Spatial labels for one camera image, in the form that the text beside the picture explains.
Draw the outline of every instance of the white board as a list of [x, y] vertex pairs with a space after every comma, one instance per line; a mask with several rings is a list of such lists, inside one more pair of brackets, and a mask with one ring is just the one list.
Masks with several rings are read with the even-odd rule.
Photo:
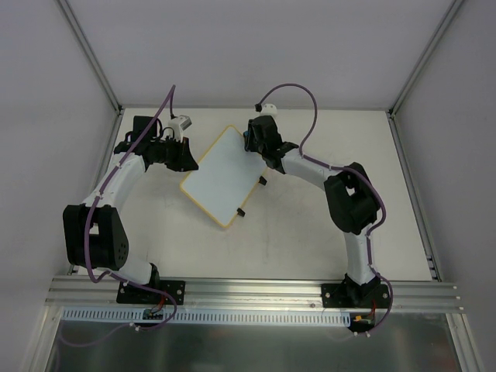
[[[198, 161], [228, 125], [241, 133], [253, 109], [178, 109], [191, 117], [185, 135]], [[125, 110], [119, 140], [134, 115]], [[283, 140], [299, 143], [312, 121], [311, 110], [279, 110]], [[167, 122], [167, 113], [161, 117]], [[395, 281], [431, 279], [405, 181], [384, 112], [319, 112], [305, 152], [334, 164], [361, 163], [387, 207], [386, 223], [373, 234], [379, 271]], [[325, 193], [299, 178], [267, 170], [267, 185], [256, 187], [243, 206], [244, 218], [223, 229], [198, 208], [179, 184], [185, 174], [152, 165], [131, 191], [121, 220], [133, 252], [155, 263], [161, 275], [340, 279], [346, 272], [341, 231], [332, 223]]]
[[233, 223], [267, 168], [257, 153], [244, 150], [243, 135], [227, 126], [181, 182], [181, 190], [220, 226]]

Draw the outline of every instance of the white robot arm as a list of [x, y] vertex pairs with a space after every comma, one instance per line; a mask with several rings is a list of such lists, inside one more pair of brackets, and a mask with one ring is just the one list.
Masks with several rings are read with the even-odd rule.
[[296, 144], [282, 140], [274, 120], [276, 114], [274, 105], [265, 105], [260, 116], [248, 122], [243, 134], [245, 151], [259, 153], [269, 168], [299, 177], [325, 192], [331, 218], [344, 233], [348, 256], [339, 295], [358, 306], [381, 283], [371, 267], [366, 236], [377, 220], [380, 203], [363, 182], [368, 182], [368, 177], [360, 164], [330, 167], [319, 160], [310, 161]]
[[[95, 197], [98, 196], [89, 231], [92, 268], [110, 271], [128, 281], [153, 288], [154, 283], [160, 280], [158, 270], [152, 263], [141, 260], [129, 251], [129, 242], [119, 212], [135, 183], [151, 164], [165, 164], [167, 168], [180, 172], [197, 170], [198, 165], [191, 156], [188, 138], [183, 136], [183, 131], [191, 125], [191, 120], [183, 115], [169, 121], [167, 128], [162, 128], [159, 121], [160, 131], [155, 124], [122, 162], [127, 150], [151, 119], [147, 116], [134, 117], [133, 131], [127, 133], [124, 141], [114, 149], [108, 171], [100, 184], [80, 205], [68, 205], [64, 210], [63, 220], [67, 258], [71, 264], [85, 267], [85, 222]], [[172, 136], [162, 138], [165, 129], [171, 129]], [[100, 195], [102, 184], [116, 165], [119, 166], [119, 171], [110, 178], [104, 188], [105, 192]]]

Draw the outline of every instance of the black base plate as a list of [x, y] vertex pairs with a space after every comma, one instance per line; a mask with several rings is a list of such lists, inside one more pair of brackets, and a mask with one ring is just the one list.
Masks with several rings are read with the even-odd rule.
[[373, 301], [375, 301], [376, 308], [388, 308], [391, 302], [386, 284], [378, 285], [358, 306], [355, 306], [350, 298], [340, 294], [342, 289], [342, 284], [322, 284], [320, 287], [322, 306], [324, 308], [372, 308]]
[[[186, 288], [185, 281], [160, 281], [161, 291], [167, 292], [177, 303], [178, 306], [184, 304], [184, 289]], [[138, 305], [156, 305], [160, 302], [160, 294], [143, 289], [135, 288], [132, 285], [119, 285], [117, 292], [118, 304], [138, 304]], [[165, 298], [164, 305], [171, 305], [168, 298]]]

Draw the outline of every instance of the yellow edge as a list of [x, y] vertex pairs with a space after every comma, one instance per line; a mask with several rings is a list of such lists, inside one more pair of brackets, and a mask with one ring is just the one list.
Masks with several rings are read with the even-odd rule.
[[[243, 134], [241, 134], [241, 132], [235, 127], [235, 126], [227, 126], [226, 128], [224, 128], [224, 130], [219, 134], [219, 136], [217, 137], [217, 139], [213, 142], [212, 145], [210, 145], [210, 147], [205, 151], [205, 153], [203, 154], [203, 156], [200, 158], [200, 160], [198, 161], [198, 166], [200, 165], [201, 161], [203, 160], [204, 157], [207, 156], [207, 154], [210, 152], [210, 150], [213, 148], [213, 146], [217, 143], [217, 141], [220, 140], [220, 137], [222, 137], [222, 135], [226, 132], [227, 129], [229, 128], [234, 128], [235, 131], [237, 131], [239, 133], [240, 136], [243, 136]], [[189, 172], [186, 177], [184, 177], [183, 181], [181, 181], [181, 183], [179, 184], [179, 188], [180, 190], [186, 194], [186, 196], [188, 196], [192, 202], [194, 202], [203, 212], [205, 212], [211, 219], [213, 219], [215, 222], [217, 222], [217, 224], [219, 224], [221, 227], [223, 227], [224, 229], [227, 229], [228, 227], [231, 226], [231, 224], [234, 222], [234, 219], [236, 218], [236, 215], [234, 215], [231, 220], [229, 221], [229, 223], [227, 225], [223, 225], [216, 217], [214, 217], [209, 211], [207, 211], [203, 205], [201, 205], [200, 203], [198, 203], [191, 195], [188, 194], [188, 192], [186, 190], [183, 189], [183, 183], [188, 179], [188, 177], [191, 175], [191, 172]], [[246, 201], [248, 200], [248, 198], [252, 195], [253, 191], [255, 190], [255, 187], [257, 186], [258, 184], [258, 181], [255, 182], [255, 184], [253, 185], [253, 188], [251, 189], [251, 191], [248, 193], [248, 195], [246, 196], [245, 200], [243, 200], [243, 203], [241, 203], [241, 205], [239, 206], [240, 208], [242, 208]]]

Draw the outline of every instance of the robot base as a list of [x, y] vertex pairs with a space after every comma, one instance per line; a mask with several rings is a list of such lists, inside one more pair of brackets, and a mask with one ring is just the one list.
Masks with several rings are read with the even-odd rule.
[[350, 279], [347, 276], [340, 284], [322, 284], [320, 287], [322, 306], [324, 308], [373, 308], [375, 302], [376, 308], [388, 308], [391, 303], [388, 286], [381, 284], [378, 279], [377, 282], [374, 281], [370, 284], [373, 285], [364, 288], [366, 291], [362, 293], [360, 298], [356, 295], [353, 297], [350, 295], [352, 284], [350, 284]]
[[[160, 281], [156, 289], [167, 292], [175, 301], [177, 306], [184, 304], [184, 289], [186, 288], [185, 281]], [[119, 285], [117, 292], [118, 304], [131, 305], [156, 305], [160, 302], [160, 294], [149, 291], [144, 291], [135, 288], [132, 285]], [[165, 298], [164, 305], [172, 305], [168, 298]]]

